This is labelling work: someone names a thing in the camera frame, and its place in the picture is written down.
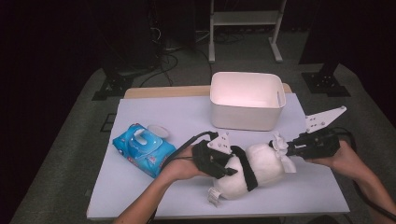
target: blue wet wipes package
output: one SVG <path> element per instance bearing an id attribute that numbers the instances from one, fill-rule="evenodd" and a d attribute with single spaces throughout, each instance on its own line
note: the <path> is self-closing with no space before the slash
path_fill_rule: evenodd
<path id="1" fill-rule="evenodd" d="M 160 173 L 166 158 L 176 151 L 173 145 L 138 123 L 113 139 L 113 145 L 123 157 L 153 178 Z"/>

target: white plastic bin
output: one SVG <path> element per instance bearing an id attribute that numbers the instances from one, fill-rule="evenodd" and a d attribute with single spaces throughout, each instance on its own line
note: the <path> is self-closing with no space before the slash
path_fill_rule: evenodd
<path id="1" fill-rule="evenodd" d="M 286 97 L 276 75 L 218 72 L 212 77 L 210 101 L 215 127 L 271 131 L 286 104 Z"/>

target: gray carpet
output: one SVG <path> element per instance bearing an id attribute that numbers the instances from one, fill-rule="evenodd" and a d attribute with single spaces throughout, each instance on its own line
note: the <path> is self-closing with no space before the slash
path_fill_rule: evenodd
<path id="1" fill-rule="evenodd" d="M 283 63 L 275 62 L 267 42 L 268 36 L 245 35 L 244 40 L 231 45 L 217 44 L 216 62 L 211 64 L 213 73 L 240 71 L 276 74 L 283 82 L 290 84 L 307 115 L 345 105 L 347 112 L 333 126 L 341 126 L 354 133 L 360 156 L 396 199 L 396 165 L 393 160 L 396 159 L 396 132 L 356 75 L 343 65 L 335 71 L 336 78 L 346 86 L 351 97 L 331 98 L 326 94 L 312 94 L 301 73 L 316 72 L 321 64 L 298 64 L 307 33 L 280 33 L 277 44 Z M 198 49 L 207 55 L 207 44 L 199 45 Z M 210 83 L 210 67 L 202 52 L 182 50 L 172 54 L 177 57 L 177 66 L 167 73 L 174 86 Z M 164 69 L 175 62 L 171 57 L 164 57 L 163 60 Z M 133 86 L 138 87 L 149 76 L 136 78 Z M 101 69 L 92 74 L 11 223 L 111 223 L 110 220 L 90 221 L 85 215 L 109 140 L 109 133 L 100 130 L 107 114 L 117 111 L 120 100 L 120 97 L 109 97 L 105 101 L 92 101 L 105 78 Z M 158 75 L 148 80 L 144 87 L 168 85 L 168 79 Z M 350 207 L 351 212 L 347 215 L 353 223 L 371 223 L 367 208 L 351 182 L 338 174 L 335 176 Z M 334 217 L 340 223 L 348 223 L 343 215 Z M 281 217 L 280 220 L 287 224 L 303 224 L 312 218 Z M 248 223 L 248 220 L 241 219 L 240 223 Z"/>

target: white tabletop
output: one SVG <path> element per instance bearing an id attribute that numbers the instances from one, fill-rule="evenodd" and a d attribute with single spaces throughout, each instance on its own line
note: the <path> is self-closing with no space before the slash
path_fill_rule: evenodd
<path id="1" fill-rule="evenodd" d="M 293 93 L 288 93 L 274 130 L 287 141 L 305 131 L 304 111 Z M 111 144 L 133 123 L 147 127 L 161 125 L 170 132 L 167 139 L 175 147 L 205 132 L 229 133 L 232 145 L 247 148 L 273 139 L 270 132 L 217 129 L 210 123 L 208 96 L 122 99 L 111 131 L 107 152 L 96 180 L 87 218 L 117 217 L 152 181 L 152 178 L 123 158 Z M 157 218 L 267 217 L 346 213 L 349 208 L 332 171 L 325 166 L 291 158 L 296 174 L 287 174 L 271 187 L 257 188 L 240 199 L 209 203 L 207 191 L 212 179 L 195 177 L 178 181 L 165 193 Z"/>

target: human arm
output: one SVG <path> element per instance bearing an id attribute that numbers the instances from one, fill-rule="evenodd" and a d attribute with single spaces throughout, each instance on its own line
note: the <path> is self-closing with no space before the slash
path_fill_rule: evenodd
<path id="1" fill-rule="evenodd" d="M 307 160 L 313 163 L 329 166 L 335 172 L 354 180 L 361 192 L 373 203 L 396 215 L 395 202 L 376 174 L 359 158 L 355 151 L 345 141 L 340 141 L 340 148 L 329 158 Z M 374 223 L 395 223 L 369 207 Z"/>
<path id="2" fill-rule="evenodd" d="M 178 154 L 178 157 L 191 157 L 191 149 L 192 146 L 187 147 Z M 169 162 L 143 193 L 114 220 L 113 224 L 147 223 L 160 204 L 163 195 L 174 182 L 190 179 L 197 175 L 205 174 L 198 170 L 193 161 L 173 160 Z"/>

